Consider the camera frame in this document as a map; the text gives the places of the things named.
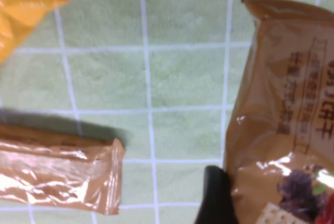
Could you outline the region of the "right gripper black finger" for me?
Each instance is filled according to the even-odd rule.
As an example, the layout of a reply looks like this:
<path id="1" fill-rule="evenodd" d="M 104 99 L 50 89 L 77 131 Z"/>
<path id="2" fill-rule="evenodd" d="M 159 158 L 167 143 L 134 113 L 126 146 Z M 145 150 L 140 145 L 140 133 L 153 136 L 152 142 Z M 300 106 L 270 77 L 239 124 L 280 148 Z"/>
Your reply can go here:
<path id="1" fill-rule="evenodd" d="M 196 223 L 236 223 L 231 182 L 228 174 L 218 166 L 205 167 L 203 197 Z"/>

